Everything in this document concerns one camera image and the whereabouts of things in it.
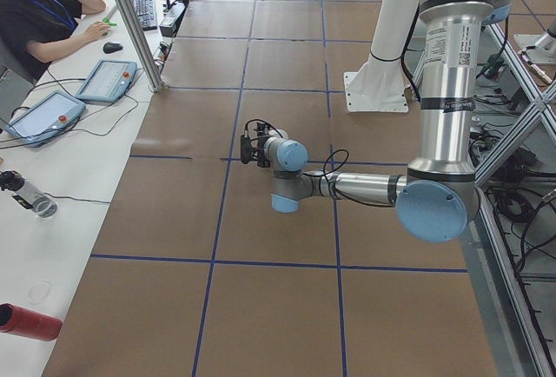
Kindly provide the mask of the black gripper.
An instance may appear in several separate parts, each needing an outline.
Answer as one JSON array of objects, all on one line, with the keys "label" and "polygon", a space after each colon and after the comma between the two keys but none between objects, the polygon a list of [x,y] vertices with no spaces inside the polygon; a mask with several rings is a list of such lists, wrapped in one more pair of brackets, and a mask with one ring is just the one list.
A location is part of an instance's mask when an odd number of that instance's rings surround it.
[{"label": "black gripper", "polygon": [[260,168],[269,168],[271,166],[270,160],[265,151],[265,144],[269,136],[257,136],[250,139],[250,161],[256,162]]}]

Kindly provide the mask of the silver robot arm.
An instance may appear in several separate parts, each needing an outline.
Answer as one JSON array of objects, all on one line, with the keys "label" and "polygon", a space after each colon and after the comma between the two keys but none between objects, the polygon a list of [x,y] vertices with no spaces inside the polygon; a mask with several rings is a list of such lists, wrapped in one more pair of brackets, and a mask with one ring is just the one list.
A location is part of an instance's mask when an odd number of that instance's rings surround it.
[{"label": "silver robot arm", "polygon": [[345,74],[351,112],[399,111],[403,57],[415,23],[426,27],[420,85],[420,150],[405,175],[306,171],[308,151],[266,121],[241,138],[242,162],[271,168],[275,211],[295,212],[322,196],[393,208],[406,231],[430,242],[458,237],[480,198],[468,143],[481,29],[505,19],[510,0],[383,0],[369,57]]}]

